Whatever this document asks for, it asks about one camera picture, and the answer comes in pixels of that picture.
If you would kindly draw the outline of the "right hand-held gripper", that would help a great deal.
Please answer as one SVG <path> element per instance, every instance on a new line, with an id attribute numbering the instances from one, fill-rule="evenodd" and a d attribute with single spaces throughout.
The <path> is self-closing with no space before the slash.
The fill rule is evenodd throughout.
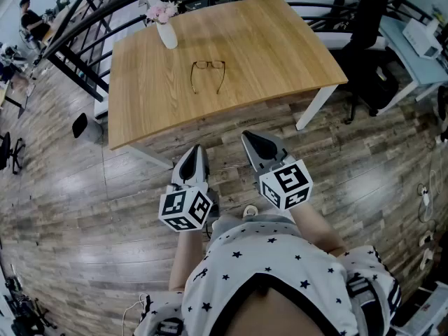
<path id="1" fill-rule="evenodd" d="M 287 211 L 310 198 L 313 181 L 304 162 L 288 154 L 279 137 L 245 130 L 241 141 L 255 169 L 255 186 L 274 207 Z"/>

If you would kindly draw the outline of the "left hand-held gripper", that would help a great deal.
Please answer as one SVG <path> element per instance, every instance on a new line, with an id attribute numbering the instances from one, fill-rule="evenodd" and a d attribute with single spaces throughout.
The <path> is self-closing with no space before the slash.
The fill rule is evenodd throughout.
<path id="1" fill-rule="evenodd" d="M 160 197 L 158 218 L 175 232 L 201 230 L 208 217 L 219 217 L 219 196 L 208 184 L 209 159 L 201 145 L 190 148 L 174 167 Z"/>

